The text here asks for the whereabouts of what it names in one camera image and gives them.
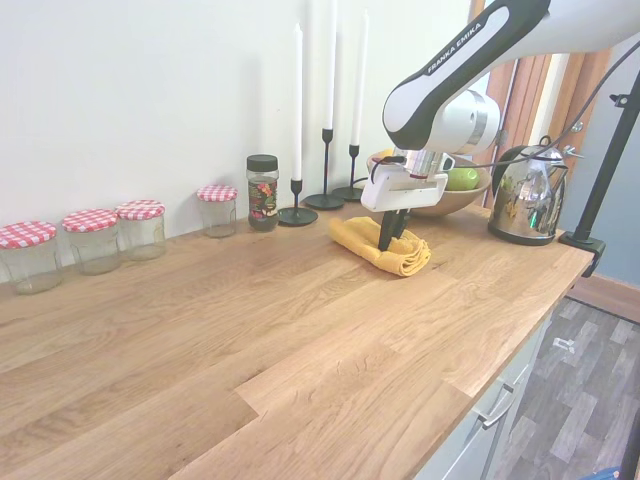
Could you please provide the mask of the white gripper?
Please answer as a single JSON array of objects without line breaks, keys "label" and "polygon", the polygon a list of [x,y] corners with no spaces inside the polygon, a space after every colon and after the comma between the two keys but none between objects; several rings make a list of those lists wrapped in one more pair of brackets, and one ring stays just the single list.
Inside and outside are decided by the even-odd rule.
[{"label": "white gripper", "polygon": [[387,251],[397,231],[406,229],[410,219],[408,209],[436,205],[444,194],[446,184],[446,173],[417,179],[397,164],[377,166],[366,182],[360,201],[370,211],[386,211],[380,225],[378,249]]}]

